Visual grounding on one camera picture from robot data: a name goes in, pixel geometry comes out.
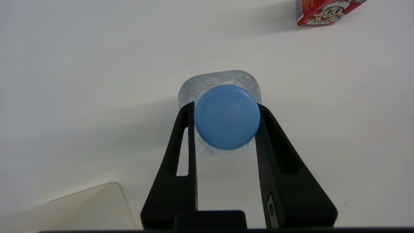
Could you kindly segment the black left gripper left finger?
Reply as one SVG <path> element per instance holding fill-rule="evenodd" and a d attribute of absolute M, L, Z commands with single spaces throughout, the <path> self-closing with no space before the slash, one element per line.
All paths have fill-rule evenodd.
<path fill-rule="evenodd" d="M 163 160 L 141 210 L 144 230 L 173 230 L 176 215 L 198 209 L 194 110 L 195 103 L 190 102 L 177 114 Z M 185 129 L 188 130 L 188 174 L 177 176 Z"/>

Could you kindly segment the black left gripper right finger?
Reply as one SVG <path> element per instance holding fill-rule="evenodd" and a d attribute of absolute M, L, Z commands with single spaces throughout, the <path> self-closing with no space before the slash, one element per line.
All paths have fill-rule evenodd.
<path fill-rule="evenodd" d="M 255 142 L 266 227 L 333 227 L 337 208 L 271 111 L 263 105 L 259 110 Z"/>

